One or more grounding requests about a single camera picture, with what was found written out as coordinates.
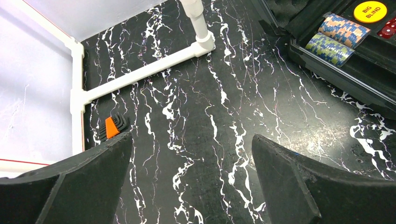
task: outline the orange allen key holder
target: orange allen key holder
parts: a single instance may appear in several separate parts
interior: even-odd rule
[[[127,120],[122,114],[115,114],[108,117],[104,124],[99,126],[99,140],[101,142],[110,139],[121,133],[127,127]]]

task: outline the white wall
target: white wall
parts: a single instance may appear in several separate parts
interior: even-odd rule
[[[0,0],[0,50],[0,158],[70,157],[69,50],[9,0]]]
[[[25,0],[82,41],[166,0]]]

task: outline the table surface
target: table surface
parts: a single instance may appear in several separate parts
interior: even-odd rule
[[[115,224],[270,223],[251,155],[255,133],[357,175],[396,177],[394,121],[293,63],[250,1],[204,5],[212,53],[86,107],[87,148],[116,113],[133,133]],[[193,41],[182,6],[169,0],[83,41],[85,88]]]

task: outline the yellow button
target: yellow button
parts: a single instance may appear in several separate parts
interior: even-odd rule
[[[354,16],[357,21],[373,23],[383,19],[387,11],[386,6],[378,1],[366,1],[355,8]]]

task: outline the black case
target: black case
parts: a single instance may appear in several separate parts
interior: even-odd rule
[[[396,119],[396,35],[383,39],[376,33],[396,16],[396,1],[382,0],[388,13],[381,21],[364,24],[355,20],[353,9],[365,0],[251,0],[269,35],[289,35],[289,57],[328,82],[365,103],[374,112]],[[305,49],[321,23],[332,12],[371,29],[352,57],[341,67]]]

